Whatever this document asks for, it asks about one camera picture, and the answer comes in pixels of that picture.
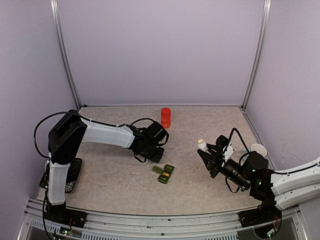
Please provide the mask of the small white bottle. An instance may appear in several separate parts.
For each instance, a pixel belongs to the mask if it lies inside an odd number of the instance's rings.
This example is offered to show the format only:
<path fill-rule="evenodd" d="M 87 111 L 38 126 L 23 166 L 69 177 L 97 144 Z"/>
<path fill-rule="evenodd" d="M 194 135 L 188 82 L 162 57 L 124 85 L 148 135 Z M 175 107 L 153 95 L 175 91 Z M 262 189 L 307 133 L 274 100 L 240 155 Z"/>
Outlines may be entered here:
<path fill-rule="evenodd" d="M 202 150 L 204 152 L 208 151 L 207 143 L 203 138 L 197 140 L 197 147 L 199 150 Z"/>

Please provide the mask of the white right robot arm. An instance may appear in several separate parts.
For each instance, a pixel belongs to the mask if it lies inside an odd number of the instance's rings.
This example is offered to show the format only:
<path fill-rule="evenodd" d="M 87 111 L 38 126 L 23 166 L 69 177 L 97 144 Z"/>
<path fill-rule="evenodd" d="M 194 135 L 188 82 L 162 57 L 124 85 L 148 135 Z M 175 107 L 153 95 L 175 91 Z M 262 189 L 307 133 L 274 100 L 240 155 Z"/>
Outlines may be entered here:
<path fill-rule="evenodd" d="M 263 205 L 256 210 L 256 218 L 266 222 L 275 212 L 282 211 L 320 195 L 320 160 L 317 158 L 303 165 L 275 171 L 269 168 L 267 150 L 253 144 L 240 157 L 231 158 L 232 143 L 220 135 L 215 144 L 204 139 L 197 141 L 197 153 L 212 178 L 222 174 L 225 182 L 237 185 L 236 191 L 250 191 L 249 195 Z"/>

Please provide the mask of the green pill organizer box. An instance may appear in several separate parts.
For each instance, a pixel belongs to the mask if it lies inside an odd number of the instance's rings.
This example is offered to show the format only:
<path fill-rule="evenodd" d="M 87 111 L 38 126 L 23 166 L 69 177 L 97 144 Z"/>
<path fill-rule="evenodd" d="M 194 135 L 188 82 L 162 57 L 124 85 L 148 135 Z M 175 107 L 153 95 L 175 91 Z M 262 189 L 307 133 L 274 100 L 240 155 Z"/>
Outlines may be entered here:
<path fill-rule="evenodd" d="M 175 167 L 173 165 L 169 165 L 169 164 L 166 164 L 164 166 L 164 168 L 161 168 L 157 165 L 154 165 L 152 167 L 152 171 L 159 175 L 158 182 L 160 182 L 162 184 L 167 184 L 169 182 L 169 179 L 170 179 L 171 175 L 173 174 L 174 169 L 175 169 Z"/>

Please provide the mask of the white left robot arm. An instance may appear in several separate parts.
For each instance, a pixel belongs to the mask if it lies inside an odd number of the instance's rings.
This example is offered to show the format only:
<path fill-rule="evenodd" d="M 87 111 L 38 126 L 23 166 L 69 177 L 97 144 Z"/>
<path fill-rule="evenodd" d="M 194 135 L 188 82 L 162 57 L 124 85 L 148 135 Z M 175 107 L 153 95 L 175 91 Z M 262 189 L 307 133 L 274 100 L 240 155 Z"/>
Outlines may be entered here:
<path fill-rule="evenodd" d="M 146 127 L 134 123 L 111 124 L 79 114 L 76 110 L 62 113 L 62 118 L 48 134 L 47 199 L 52 205 L 49 212 L 63 223 L 70 218 L 66 202 L 66 183 L 72 161 L 84 145 L 106 145 L 132 151 L 139 162 L 159 163 L 169 140 L 168 131 L 152 120 Z"/>

